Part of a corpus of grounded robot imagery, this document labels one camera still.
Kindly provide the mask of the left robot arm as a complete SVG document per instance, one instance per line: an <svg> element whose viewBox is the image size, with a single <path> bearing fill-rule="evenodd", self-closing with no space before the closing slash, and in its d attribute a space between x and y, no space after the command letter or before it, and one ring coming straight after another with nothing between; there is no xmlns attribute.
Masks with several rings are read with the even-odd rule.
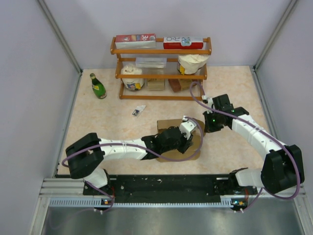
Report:
<svg viewBox="0 0 313 235"><path fill-rule="evenodd" d="M83 179L92 184L100 194L110 191L111 183L103 161L119 159L152 160L163 153L177 150L184 153L192 144L195 125L182 123L171 126L160 134L144 136L130 141L114 141L89 133L66 149L62 165L69 168L72 179Z"/></svg>

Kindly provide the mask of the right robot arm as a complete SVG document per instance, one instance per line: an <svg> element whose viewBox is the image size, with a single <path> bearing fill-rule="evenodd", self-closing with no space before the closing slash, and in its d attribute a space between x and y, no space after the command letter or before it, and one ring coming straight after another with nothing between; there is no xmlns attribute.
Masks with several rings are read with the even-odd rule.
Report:
<svg viewBox="0 0 313 235"><path fill-rule="evenodd" d="M243 107L235 108L227 94L214 98L203 95L209 110L203 113L205 132L213 133L229 127L242 136L264 160L261 169L241 168L231 172L228 188L241 193L246 186L263 187L276 194L305 180L302 152L297 145L286 145L258 125Z"/></svg>

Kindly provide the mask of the brown cardboard box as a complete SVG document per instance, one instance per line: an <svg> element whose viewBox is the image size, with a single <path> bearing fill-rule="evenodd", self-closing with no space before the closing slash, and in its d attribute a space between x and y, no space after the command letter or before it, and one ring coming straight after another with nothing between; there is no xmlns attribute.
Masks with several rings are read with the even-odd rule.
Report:
<svg viewBox="0 0 313 235"><path fill-rule="evenodd" d="M204 132L204 127L205 124L203 121L196 119L196 122L200 125L202 131L203 131L203 136L205 136ZM168 119L168 120L158 120L157 121L157 131L158 133L162 133L166 129L168 129L171 126L174 127L179 127L179 125L182 123L181 119ZM199 129L195 130L192 132L193 139L192 139L192 145L186 150L184 154L180 153L178 150L171 150L169 152L165 152L161 154L162 156L169 158L169 159L174 159L174 160L182 160L186 159L187 157L190 157L193 155L196 150L198 149L200 142L201 142L201 136L200 136L200 131ZM195 161L200 157L200 151L192 158L190 158L188 161ZM169 160L163 159L163 158L156 158L156 160L160 163L166 163L170 162Z"/></svg>

